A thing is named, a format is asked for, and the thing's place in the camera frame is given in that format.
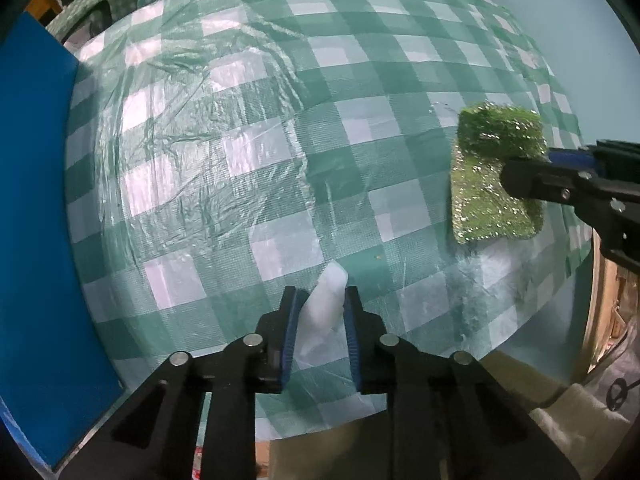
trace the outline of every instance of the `plastic wrap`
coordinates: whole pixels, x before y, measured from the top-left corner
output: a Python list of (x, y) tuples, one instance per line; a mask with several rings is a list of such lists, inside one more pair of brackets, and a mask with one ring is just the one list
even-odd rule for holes
[[(533, 107), (551, 145), (579, 142), (566, 100), (545, 97), (561, 88), (537, 48), (490, 0), (159, 0), (78, 56), (70, 236), (131, 388), (172, 351), (252, 332), (285, 285), (312, 290), (331, 260), (390, 332), (480, 357), (588, 251), (557, 205), (533, 240), (453, 239), (462, 107)], [(283, 394), (258, 396), (258, 438), (384, 408), (356, 394), (340, 323), (308, 357)]]

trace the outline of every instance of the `bolt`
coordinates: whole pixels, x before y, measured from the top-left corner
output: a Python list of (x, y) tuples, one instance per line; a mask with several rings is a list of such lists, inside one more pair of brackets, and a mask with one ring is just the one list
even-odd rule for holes
[(247, 334), (242, 338), (242, 342), (247, 346), (258, 346), (262, 343), (262, 336), (260, 334)]
[(396, 346), (400, 338), (396, 334), (383, 334), (380, 336), (380, 344), (384, 346)]
[(613, 211), (615, 211), (616, 213), (623, 213), (626, 209), (624, 203), (620, 202), (620, 200), (618, 200), (617, 198), (612, 198), (610, 205)]
[(182, 366), (189, 360), (189, 354), (187, 352), (174, 352), (169, 356), (169, 362), (173, 366)]
[(469, 352), (461, 350), (459, 352), (454, 352), (453, 360), (459, 365), (467, 366), (471, 364), (475, 359)]

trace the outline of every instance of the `blue board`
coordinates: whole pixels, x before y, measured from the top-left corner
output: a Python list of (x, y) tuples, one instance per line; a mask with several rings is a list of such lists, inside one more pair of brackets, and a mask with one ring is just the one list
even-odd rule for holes
[(26, 13), (0, 44), (0, 397), (50, 466), (122, 392), (82, 298), (66, 223), (77, 67)]

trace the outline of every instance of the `green sponge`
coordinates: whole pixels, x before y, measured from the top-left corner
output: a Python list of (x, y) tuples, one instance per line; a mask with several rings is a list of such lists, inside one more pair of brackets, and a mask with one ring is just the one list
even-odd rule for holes
[(540, 116), (520, 107), (481, 103), (460, 112), (451, 171), (456, 240), (531, 238), (543, 224), (543, 204), (518, 200), (500, 184), (504, 161), (513, 156), (546, 159)]

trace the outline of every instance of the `light blue wall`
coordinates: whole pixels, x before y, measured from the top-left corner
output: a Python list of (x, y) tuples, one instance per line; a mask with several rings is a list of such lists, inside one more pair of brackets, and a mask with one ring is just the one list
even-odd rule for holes
[[(538, 44), (585, 142), (640, 142), (640, 55), (605, 0), (493, 0)], [(500, 349), (567, 382), (586, 324), (592, 260)]]

